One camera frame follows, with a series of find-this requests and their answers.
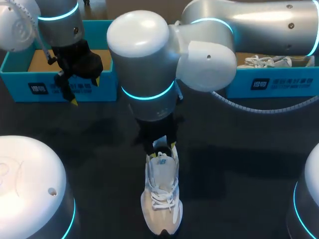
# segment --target sneaker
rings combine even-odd
[[[257,55],[245,59],[245,64],[237,68],[277,68],[277,67],[291,67],[292,61],[289,56],[277,57],[263,57],[259,58]]]
[[[162,152],[146,157],[141,206],[149,229],[157,236],[170,236],[176,233],[183,216],[183,205],[179,200],[178,155],[175,146],[167,146],[166,136],[155,141],[153,146]]]

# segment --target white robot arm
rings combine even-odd
[[[84,27],[77,0],[0,0],[0,48],[27,49],[34,39],[43,49],[48,64],[57,61],[62,71],[54,78],[64,99],[75,104],[68,79],[72,75],[96,79],[103,71],[100,56],[91,52],[84,40]],[[54,57],[42,39],[51,46]]]
[[[234,79],[235,52],[316,55],[318,15],[315,0],[193,0],[176,25],[142,10],[115,19],[107,42],[146,144],[176,130],[176,79],[197,91],[212,92]]]

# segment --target white shoelace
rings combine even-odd
[[[152,197],[152,207],[153,209],[167,209],[171,211],[171,208],[176,205],[176,200],[174,200],[174,192],[178,186],[178,179],[173,184],[170,192],[167,192],[159,187],[152,187],[151,197]]]
[[[245,59],[245,65],[254,66],[255,68],[274,67],[275,63],[271,57],[259,58],[258,56]]]

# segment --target shoe logo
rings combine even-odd
[[[166,164],[166,159],[159,159],[158,165]]]

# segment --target white cable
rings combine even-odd
[[[230,100],[222,97],[220,94],[218,94],[217,92],[211,92],[211,94],[216,97],[217,99],[221,100],[222,102],[225,102],[226,104],[235,107],[237,109],[240,109],[242,111],[247,111],[250,113],[255,113],[255,114],[279,114],[279,113],[286,113],[289,111],[294,111],[294,110],[298,110],[302,107],[308,106],[314,102],[316,102],[317,100],[319,100],[319,96],[315,96],[312,97],[309,100],[306,100],[304,102],[301,102],[300,104],[294,105],[294,106],[290,106],[290,107],[286,107],[286,108],[282,108],[282,109],[276,109],[276,110],[257,110],[257,109],[252,109],[249,107],[245,107],[245,106],[241,106],[239,104],[236,104],[234,102],[231,102]]]
[[[30,12],[23,5],[19,4],[15,0],[5,0],[5,1],[9,4],[9,6],[12,6],[15,9],[17,9],[20,13],[22,13],[22,16],[24,16],[26,19],[28,19],[30,21],[32,29],[33,29],[34,34],[35,34],[35,38],[38,41],[38,43],[40,44],[42,50],[44,51],[46,59],[47,60],[51,59],[51,55],[40,38],[37,24],[35,23],[35,20],[32,17],[32,15],[30,14]]]

